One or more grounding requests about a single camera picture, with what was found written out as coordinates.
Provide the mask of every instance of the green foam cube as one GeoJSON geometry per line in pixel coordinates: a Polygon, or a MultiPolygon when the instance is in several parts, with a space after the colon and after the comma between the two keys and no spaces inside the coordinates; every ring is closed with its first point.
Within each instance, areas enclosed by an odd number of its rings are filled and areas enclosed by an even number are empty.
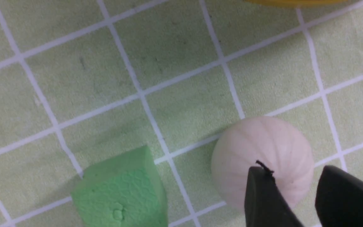
{"type": "Polygon", "coordinates": [[[166,227],[167,198],[147,146],[90,166],[71,192],[85,227],[166,227]]]}

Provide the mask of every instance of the white ball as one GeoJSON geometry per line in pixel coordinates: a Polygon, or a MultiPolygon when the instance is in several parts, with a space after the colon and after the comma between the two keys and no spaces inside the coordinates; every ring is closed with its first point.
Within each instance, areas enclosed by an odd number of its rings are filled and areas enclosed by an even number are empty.
{"type": "Polygon", "coordinates": [[[314,161],[309,142],[288,122],[272,117],[246,118],[228,128],[218,140],[211,172],[225,202],[245,212],[248,170],[263,162],[274,171],[275,183],[290,208],[309,191],[314,161]]]}

